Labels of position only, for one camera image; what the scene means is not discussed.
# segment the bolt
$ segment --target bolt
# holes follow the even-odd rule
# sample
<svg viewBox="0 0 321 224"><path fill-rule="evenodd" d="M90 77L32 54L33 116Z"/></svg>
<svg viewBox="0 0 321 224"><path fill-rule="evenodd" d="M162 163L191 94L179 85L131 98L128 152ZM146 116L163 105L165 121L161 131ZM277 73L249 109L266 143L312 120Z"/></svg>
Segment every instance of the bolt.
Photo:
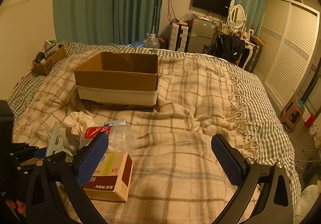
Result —
<svg viewBox="0 0 321 224"><path fill-rule="evenodd" d="M280 161L278 161L278 162L276 163L276 165L277 165L277 167L279 167L280 169L282 169L282 168L283 168L283 163L282 163L282 162L280 162Z"/></svg>
<svg viewBox="0 0 321 224"><path fill-rule="evenodd" d="M254 163L255 163L255 160L254 160L253 158L247 158L247 159L246 159L246 162L247 162L248 164L254 164Z"/></svg>
<svg viewBox="0 0 321 224"><path fill-rule="evenodd" d="M37 166L43 165L43 160L38 160L38 161L36 162L36 165L37 165Z"/></svg>
<svg viewBox="0 0 321 224"><path fill-rule="evenodd" d="M65 162L70 163L73 161L73 156L68 156L65 158Z"/></svg>

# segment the clear plastic bottle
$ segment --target clear plastic bottle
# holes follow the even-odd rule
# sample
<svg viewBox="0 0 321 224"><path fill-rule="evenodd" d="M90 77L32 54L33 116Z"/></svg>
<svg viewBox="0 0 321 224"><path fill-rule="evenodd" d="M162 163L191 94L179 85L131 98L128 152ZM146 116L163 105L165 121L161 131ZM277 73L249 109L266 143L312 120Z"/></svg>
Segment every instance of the clear plastic bottle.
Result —
<svg viewBox="0 0 321 224"><path fill-rule="evenodd" d="M81 133L79 148L88 145L98 132L104 132L108 136L107 153L126 151L130 156L133 155L135 139L129 125L89 127Z"/></svg>
<svg viewBox="0 0 321 224"><path fill-rule="evenodd" d="M144 47L148 49L159 49L160 44L155 34L147 34L147 38L144 40Z"/></svg>

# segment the louvered door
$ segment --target louvered door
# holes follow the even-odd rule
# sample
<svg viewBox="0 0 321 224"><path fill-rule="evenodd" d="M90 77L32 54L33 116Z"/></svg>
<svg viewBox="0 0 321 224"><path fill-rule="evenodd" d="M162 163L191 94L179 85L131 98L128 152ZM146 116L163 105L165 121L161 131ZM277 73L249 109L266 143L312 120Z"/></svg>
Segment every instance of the louvered door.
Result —
<svg viewBox="0 0 321 224"><path fill-rule="evenodd" d="M280 110L310 67L318 27L318 11L291 0L268 0L259 35L265 45L254 72Z"/></svg>

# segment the red bottle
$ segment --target red bottle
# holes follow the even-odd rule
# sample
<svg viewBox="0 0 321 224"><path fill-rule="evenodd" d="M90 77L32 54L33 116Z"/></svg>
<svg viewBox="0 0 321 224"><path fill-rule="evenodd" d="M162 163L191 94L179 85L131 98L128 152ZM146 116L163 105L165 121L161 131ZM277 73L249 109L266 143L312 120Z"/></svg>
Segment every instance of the red bottle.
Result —
<svg viewBox="0 0 321 224"><path fill-rule="evenodd" d="M309 117L309 119L307 119L307 121L304 123L304 126L306 128L309 128L310 125L314 122L314 120L316 119L314 114L311 114L311 116Z"/></svg>

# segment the television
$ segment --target television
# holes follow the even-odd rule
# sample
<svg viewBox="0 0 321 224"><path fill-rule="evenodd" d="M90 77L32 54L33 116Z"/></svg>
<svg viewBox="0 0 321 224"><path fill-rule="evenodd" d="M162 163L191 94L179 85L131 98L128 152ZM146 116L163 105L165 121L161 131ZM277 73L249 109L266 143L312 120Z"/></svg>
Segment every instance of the television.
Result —
<svg viewBox="0 0 321 224"><path fill-rule="evenodd" d="M231 0L194 0L193 7L207 10L221 16L229 14Z"/></svg>

